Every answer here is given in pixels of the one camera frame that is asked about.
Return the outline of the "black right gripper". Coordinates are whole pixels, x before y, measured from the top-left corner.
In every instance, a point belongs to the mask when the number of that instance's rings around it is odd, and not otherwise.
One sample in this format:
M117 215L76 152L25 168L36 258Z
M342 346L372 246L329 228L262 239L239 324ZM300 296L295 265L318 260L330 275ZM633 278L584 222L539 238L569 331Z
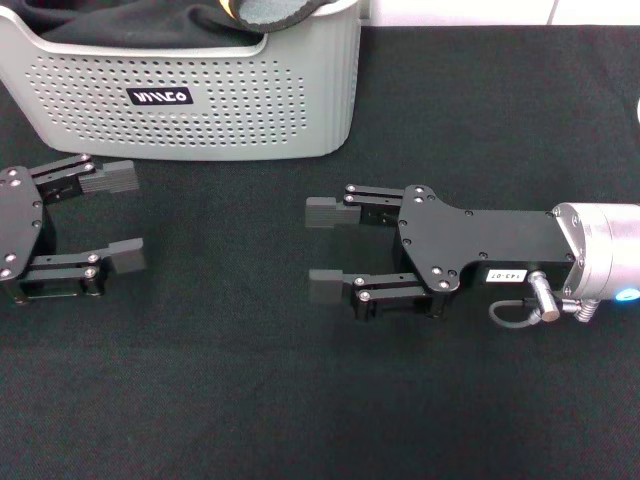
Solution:
M560 290L575 255L546 211L450 206L424 185L405 188L398 214L397 266L419 278L429 317L442 317L456 295L489 282L491 270L541 271Z

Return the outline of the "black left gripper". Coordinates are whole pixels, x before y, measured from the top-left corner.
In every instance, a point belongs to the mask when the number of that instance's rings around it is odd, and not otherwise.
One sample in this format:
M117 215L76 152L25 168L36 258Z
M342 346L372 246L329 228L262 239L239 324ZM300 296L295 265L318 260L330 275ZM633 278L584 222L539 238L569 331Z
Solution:
M30 170L2 170L1 290L15 303L101 296L110 275L144 270L141 238L76 254L53 254L55 229L41 197L138 189L131 160L98 165L90 155L79 154Z

